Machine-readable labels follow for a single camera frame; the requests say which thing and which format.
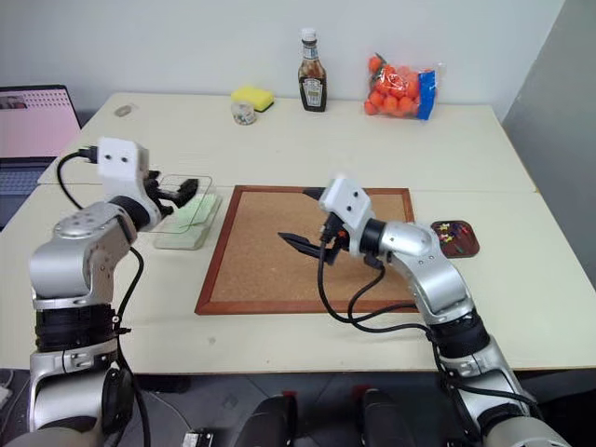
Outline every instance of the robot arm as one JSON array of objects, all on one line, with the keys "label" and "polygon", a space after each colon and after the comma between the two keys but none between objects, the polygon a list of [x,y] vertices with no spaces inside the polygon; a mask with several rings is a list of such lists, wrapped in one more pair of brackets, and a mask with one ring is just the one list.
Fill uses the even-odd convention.
[{"label": "robot arm", "polygon": [[[346,245],[352,256],[386,259],[408,280],[467,433],[482,439],[487,447],[520,447],[530,441],[536,447],[568,447],[550,427],[534,418],[524,403],[532,402],[531,397],[484,329],[465,281],[441,252],[432,229],[376,220],[370,198],[346,178],[333,180],[322,194],[307,193],[320,196],[319,206],[329,213],[323,242],[347,232]],[[306,252],[304,245],[298,250]]]},{"label": "robot arm", "polygon": [[147,150],[134,142],[102,138],[90,154],[99,164],[105,201],[62,219],[30,261],[37,335],[28,414],[33,433],[11,446],[36,445],[37,439],[99,446],[129,421],[133,379],[117,366],[114,271],[137,232],[173,212],[160,199],[181,207],[198,188],[190,180],[177,193],[161,191]]}]

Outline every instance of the white table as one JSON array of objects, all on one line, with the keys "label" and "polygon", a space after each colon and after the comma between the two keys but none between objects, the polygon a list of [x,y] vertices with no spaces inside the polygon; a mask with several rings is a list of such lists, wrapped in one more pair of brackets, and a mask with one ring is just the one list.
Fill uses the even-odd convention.
[{"label": "white table", "polygon": [[[131,104],[124,117],[114,110]],[[366,116],[361,102],[331,101],[324,114],[277,99],[251,126],[222,96],[117,93],[91,118],[70,153],[101,136],[139,142],[169,174],[210,175],[218,185],[325,185],[341,171],[369,187],[417,191],[533,192],[493,110],[440,105],[427,122]],[[67,183],[99,183],[95,166],[64,169]],[[50,169],[40,183],[56,183]]]},{"label": "white table", "polygon": [[[72,185],[83,204],[98,185]],[[362,333],[325,314],[202,316],[193,313],[224,219],[231,188],[200,251],[160,251],[153,235],[136,247],[146,271],[127,310],[123,337],[137,373],[237,373],[435,369],[419,332]],[[419,221],[464,219],[481,243],[474,258],[455,260],[479,312],[516,369],[596,366],[596,294],[536,193],[412,191]],[[0,364],[28,368],[34,311],[28,260],[51,227],[73,212],[57,185],[40,185],[0,236]],[[115,305],[136,271],[129,256],[116,270]],[[394,314],[379,324],[419,320]]]}]

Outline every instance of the cork surface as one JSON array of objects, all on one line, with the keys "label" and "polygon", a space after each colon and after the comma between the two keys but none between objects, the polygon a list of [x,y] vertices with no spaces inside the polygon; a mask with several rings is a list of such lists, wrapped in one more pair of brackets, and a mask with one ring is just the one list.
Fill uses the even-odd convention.
[{"label": "cork surface", "polygon": [[[198,314],[324,312],[317,289],[316,258],[299,253],[278,232],[294,233],[319,244],[326,214],[302,188],[237,186],[210,269],[197,303]],[[413,219],[408,190],[369,190],[377,219]],[[345,312],[354,293],[378,271],[362,258],[340,252],[325,266],[325,291],[333,307]],[[392,268],[359,299],[358,312],[410,302],[405,281]]]}]

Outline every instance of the yellow sponge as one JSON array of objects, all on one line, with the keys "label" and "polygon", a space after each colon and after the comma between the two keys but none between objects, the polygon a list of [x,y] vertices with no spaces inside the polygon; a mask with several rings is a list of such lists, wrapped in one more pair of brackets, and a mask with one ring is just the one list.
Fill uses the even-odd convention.
[{"label": "yellow sponge", "polygon": [[232,101],[250,102],[254,110],[264,112],[273,104],[273,93],[257,87],[246,86],[232,92]]}]

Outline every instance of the bottle cap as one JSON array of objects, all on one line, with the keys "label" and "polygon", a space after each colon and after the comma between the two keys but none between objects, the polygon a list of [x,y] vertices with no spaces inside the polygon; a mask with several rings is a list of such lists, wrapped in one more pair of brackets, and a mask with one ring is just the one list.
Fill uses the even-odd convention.
[{"label": "bottle cap", "polygon": [[317,31],[314,28],[303,28],[302,29],[302,40],[305,42],[316,42]]}]

